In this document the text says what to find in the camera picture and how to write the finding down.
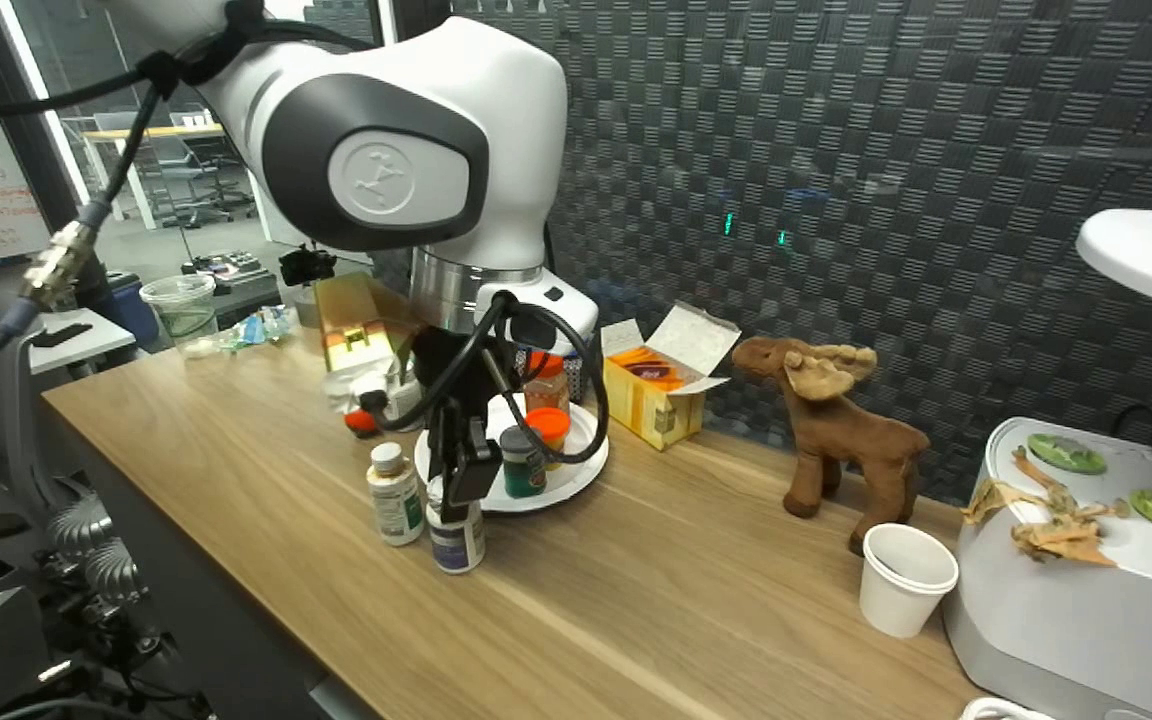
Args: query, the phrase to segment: paper cup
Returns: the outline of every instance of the paper cup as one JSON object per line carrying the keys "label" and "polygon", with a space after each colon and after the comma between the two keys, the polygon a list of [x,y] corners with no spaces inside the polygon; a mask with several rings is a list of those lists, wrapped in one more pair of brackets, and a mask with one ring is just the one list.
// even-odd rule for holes
{"label": "paper cup", "polygon": [[864,531],[859,616],[872,628],[895,640],[919,635],[958,578],[961,563],[938,535],[907,522]]}

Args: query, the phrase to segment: wooden countertop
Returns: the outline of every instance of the wooden countertop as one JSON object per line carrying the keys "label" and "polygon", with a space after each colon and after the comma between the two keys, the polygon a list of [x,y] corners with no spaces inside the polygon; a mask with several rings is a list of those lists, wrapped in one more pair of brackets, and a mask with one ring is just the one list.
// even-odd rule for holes
{"label": "wooden countertop", "polygon": [[[607,471],[535,516],[489,516],[444,576],[374,526],[362,443],[308,342],[166,350],[50,404],[386,716],[961,716],[939,620],[859,620],[857,500],[781,513],[787,451],[614,428]],[[939,535],[958,513],[919,500]]]}

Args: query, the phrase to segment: plate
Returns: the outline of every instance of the plate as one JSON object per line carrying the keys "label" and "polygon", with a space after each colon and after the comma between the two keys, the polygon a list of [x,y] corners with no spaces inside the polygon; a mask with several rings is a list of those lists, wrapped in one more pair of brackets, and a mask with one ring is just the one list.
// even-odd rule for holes
{"label": "plate", "polygon": [[[500,433],[511,425],[518,418],[511,418],[504,394],[496,394],[489,404],[489,440],[500,440]],[[581,451],[592,440],[592,433],[596,433],[596,414],[589,408],[573,404],[573,433],[564,440],[564,451]],[[429,478],[429,433],[417,435],[414,465],[429,486],[429,500],[437,504],[444,496],[444,478]],[[553,504],[581,496],[592,478],[599,478],[604,465],[607,465],[607,435],[585,465],[547,465],[539,496],[507,496],[504,471],[496,471],[491,493],[484,496],[482,507],[484,513],[544,513]]]}

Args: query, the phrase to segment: orange box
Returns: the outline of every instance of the orange box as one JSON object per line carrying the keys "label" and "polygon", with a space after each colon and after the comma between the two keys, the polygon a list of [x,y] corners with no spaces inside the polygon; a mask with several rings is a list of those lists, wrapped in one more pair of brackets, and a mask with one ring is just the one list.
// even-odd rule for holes
{"label": "orange box", "polygon": [[599,340],[614,418],[653,447],[670,447],[701,433],[705,392],[729,383],[713,369],[731,350],[742,328],[672,304],[650,342],[636,321],[607,324]]}

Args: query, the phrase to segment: wooden toy deer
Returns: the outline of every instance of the wooden toy deer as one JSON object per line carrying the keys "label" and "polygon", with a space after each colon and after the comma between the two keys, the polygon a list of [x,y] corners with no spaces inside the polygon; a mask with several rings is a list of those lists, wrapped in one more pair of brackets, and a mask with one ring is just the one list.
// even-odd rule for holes
{"label": "wooden toy deer", "polygon": [[864,516],[851,526],[851,552],[859,552],[872,522],[906,522],[912,516],[917,459],[927,447],[927,435],[850,399],[877,369],[872,346],[750,335],[735,342],[731,365],[742,375],[777,383],[783,394],[795,447],[783,513],[816,516],[820,496],[841,486],[844,459],[851,459],[864,477]]}

